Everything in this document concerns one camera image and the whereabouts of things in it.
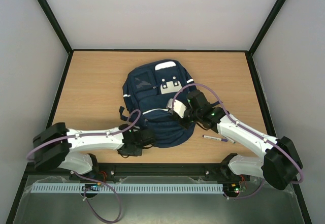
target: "navy blue backpack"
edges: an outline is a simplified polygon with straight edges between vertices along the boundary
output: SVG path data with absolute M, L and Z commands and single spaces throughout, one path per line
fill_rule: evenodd
M 195 123 L 189 129 L 181 127 L 166 109 L 169 99 L 172 99 L 181 87 L 194 83 L 186 69 L 176 60 L 160 60 L 132 70 L 123 85 L 123 98 L 129 113 L 135 109 L 142 112 L 136 126 L 151 129 L 156 136 L 154 146 L 168 148 L 177 146 L 191 137 Z M 186 95 L 195 90 L 195 86 L 186 88 L 177 100 L 187 104 Z M 130 121 L 137 117 L 135 113 Z

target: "robotic arm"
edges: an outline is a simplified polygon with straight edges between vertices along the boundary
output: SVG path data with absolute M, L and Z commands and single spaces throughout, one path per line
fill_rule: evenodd
M 283 149 L 302 169 L 302 163 L 293 142 L 283 137 L 278 139 L 263 134 L 242 123 L 232 114 L 226 115 L 221 107 L 211 105 L 204 94 L 197 90 L 187 95 L 189 108 L 178 100 L 169 100 L 170 112 L 178 115 L 179 123 L 188 128 L 192 122 L 200 123 L 205 129 L 213 130 L 225 138 L 239 142 L 253 151 L 257 157 L 231 154 L 229 170 L 235 175 L 250 175 L 264 178 L 273 187 L 283 190 L 298 174 L 296 167 L 269 141 Z
M 35 151 L 35 169 L 49 171 L 59 167 L 83 175 L 96 171 L 94 168 L 98 164 L 94 155 L 82 154 L 81 151 L 112 149 L 117 150 L 120 155 L 138 156 L 145 146 L 155 142 L 151 130 L 139 130 L 136 127 L 114 134 L 126 127 L 128 125 L 124 124 L 109 130 L 81 131 L 67 129 L 63 122 L 56 123 L 33 139 L 36 149 L 50 140 L 64 138 Z

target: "gray floor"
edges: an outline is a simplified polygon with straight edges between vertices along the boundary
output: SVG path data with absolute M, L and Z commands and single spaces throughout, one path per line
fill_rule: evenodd
M 184 179 L 168 178 L 168 182 L 184 183 Z M 245 194 L 256 187 L 250 183 Z M 288 190 L 282 192 L 265 186 L 250 199 L 228 201 L 222 195 L 123 194 L 120 195 L 123 219 L 119 224 L 303 223 L 296 197 Z M 118 205 L 113 195 L 99 194 L 91 203 L 103 218 L 115 219 Z M 31 194 L 27 188 L 14 223 L 102 222 L 92 215 L 79 194 Z

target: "wooden tabletop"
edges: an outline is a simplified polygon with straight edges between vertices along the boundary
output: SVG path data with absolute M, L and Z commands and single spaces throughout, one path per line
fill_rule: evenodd
M 212 88 L 235 117 L 266 132 L 245 54 L 237 52 L 75 51 L 53 123 L 62 121 L 78 130 L 104 130 L 123 124 L 118 110 L 125 106 L 122 85 L 127 74 L 140 65 L 169 58 L 180 61 L 195 82 Z M 198 89 L 215 102 L 209 91 Z M 95 154 L 101 163 L 219 163 L 230 153 L 254 156 L 239 143 L 204 139 L 202 134 L 220 137 L 196 126 L 183 144 L 146 149 L 140 157 L 124 159 L 114 150 L 87 153 Z

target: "black frame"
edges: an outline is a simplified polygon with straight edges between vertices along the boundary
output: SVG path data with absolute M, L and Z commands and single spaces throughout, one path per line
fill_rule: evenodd
M 62 42 L 65 50 L 67 51 L 68 58 L 66 62 L 66 66 L 63 71 L 63 75 L 59 84 L 59 88 L 57 90 L 54 103 L 51 109 L 51 113 L 49 116 L 49 120 L 47 122 L 46 128 L 52 125 L 54 115 L 56 112 L 56 108 L 60 99 L 61 92 L 63 90 L 64 81 L 68 74 L 70 62 L 73 56 L 74 51 L 147 51 L 147 52 L 164 52 L 164 51 L 175 51 L 175 52 L 244 52 L 246 55 L 249 71 L 252 77 L 252 82 L 255 88 L 256 96 L 258 99 L 258 103 L 262 112 L 263 120 L 265 123 L 265 127 L 267 133 L 272 136 L 276 136 L 275 130 L 273 127 L 273 123 L 271 120 L 270 112 L 268 109 L 267 102 L 264 97 L 264 92 L 257 74 L 257 70 L 255 67 L 255 63 L 253 60 L 253 55 L 256 52 L 258 46 L 260 45 L 261 41 L 263 40 L 265 34 L 267 33 L 268 29 L 272 25 L 274 19 L 276 18 L 277 14 L 279 13 L 281 7 L 285 3 L 286 0 L 277 0 L 272 8 L 270 14 L 268 15 L 267 19 L 265 20 L 263 26 L 261 27 L 258 35 L 256 36 L 251 48 L 249 51 L 246 50 L 158 50 L 158 49 L 72 49 L 68 40 L 66 39 L 57 19 L 55 18 L 49 4 L 46 0 L 38 0 L 40 6 L 42 7 L 45 15 L 47 16 L 49 22 L 51 23 L 53 29 L 55 30 L 57 36 Z M 160 172 L 158 175 L 168 175 L 168 176 L 190 176 L 190 177 L 206 177 L 206 171 L 217 164 L 100 164 L 102 167 L 105 168 L 112 168 L 115 172 L 115 176 L 113 178 L 125 177 L 127 175 L 138 175 L 138 176 L 145 176 L 145 175 L 152 175 L 153 172 Z M 22 180 L 20 182 L 16 197 L 14 199 L 11 211 L 9 213 L 7 224 L 10 224 L 14 221 L 16 211 L 20 202 L 20 198 L 23 194 L 26 181 L 29 175 L 69 175 L 70 172 L 64 169 L 56 169 L 50 172 L 36 172 L 32 164 L 27 164 L 25 172 L 23 174 Z M 299 207 L 304 219 L 305 223 L 311 223 L 311 219 L 298 184 L 294 184 L 294 191 L 297 195 L 297 199 L 299 202 Z

